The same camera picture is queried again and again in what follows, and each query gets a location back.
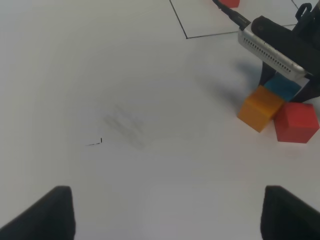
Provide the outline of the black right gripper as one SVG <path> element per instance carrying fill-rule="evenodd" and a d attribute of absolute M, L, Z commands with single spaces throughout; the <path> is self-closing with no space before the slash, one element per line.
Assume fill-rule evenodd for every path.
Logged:
<path fill-rule="evenodd" d="M 297 7 L 295 18 L 297 23 L 293 34 L 299 38 L 318 38 L 320 36 L 320 1 L 319 0 L 292 0 Z M 264 61 L 258 85 L 264 86 L 272 79 L 277 71 Z M 305 85 L 292 98 L 293 103 L 303 103 L 320 96 L 320 75 L 307 75 L 298 83 Z"/>

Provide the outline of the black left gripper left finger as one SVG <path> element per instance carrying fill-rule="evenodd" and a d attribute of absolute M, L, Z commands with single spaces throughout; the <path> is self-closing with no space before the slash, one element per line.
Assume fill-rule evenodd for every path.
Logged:
<path fill-rule="evenodd" d="M 56 186 L 0 228 L 2 240 L 73 240 L 76 219 L 70 186 Z"/>

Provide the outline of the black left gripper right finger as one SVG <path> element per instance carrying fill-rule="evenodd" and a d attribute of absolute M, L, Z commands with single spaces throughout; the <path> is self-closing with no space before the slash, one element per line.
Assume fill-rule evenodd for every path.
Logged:
<path fill-rule="evenodd" d="M 282 186 L 268 185 L 260 232 L 264 240 L 318 240 L 320 212 Z"/>

